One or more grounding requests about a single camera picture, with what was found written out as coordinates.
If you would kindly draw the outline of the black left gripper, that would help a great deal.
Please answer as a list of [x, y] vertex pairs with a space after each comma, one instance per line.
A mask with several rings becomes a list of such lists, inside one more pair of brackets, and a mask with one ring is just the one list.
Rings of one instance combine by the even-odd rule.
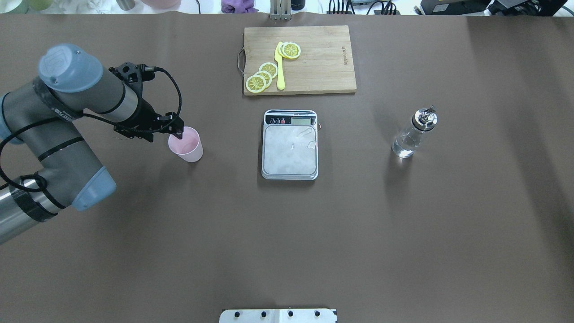
[[180, 118], [181, 103], [176, 112], [164, 116], [157, 113], [147, 101], [138, 104], [135, 113], [123, 122], [117, 122], [113, 130], [129, 139], [144, 139], [152, 143], [154, 133], [174, 135], [181, 138], [184, 133], [184, 121]]

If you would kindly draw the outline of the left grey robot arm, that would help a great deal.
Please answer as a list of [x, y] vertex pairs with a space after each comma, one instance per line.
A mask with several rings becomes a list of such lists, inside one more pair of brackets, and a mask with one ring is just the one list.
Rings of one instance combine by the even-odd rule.
[[1, 243], [52, 219], [67, 207], [84, 211], [111, 196], [117, 185], [74, 121], [92, 118], [129, 139], [154, 134], [181, 139], [181, 108], [157, 113], [142, 96], [144, 82], [161, 67], [125, 62], [104, 68], [78, 45], [47, 50], [31, 82], [1, 97], [1, 148], [25, 144], [42, 168], [1, 178]]

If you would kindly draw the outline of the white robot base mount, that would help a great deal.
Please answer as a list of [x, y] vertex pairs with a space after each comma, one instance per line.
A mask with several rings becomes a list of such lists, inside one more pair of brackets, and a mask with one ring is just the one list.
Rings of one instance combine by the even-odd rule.
[[336, 309], [228, 309], [222, 311], [220, 323], [337, 323]]

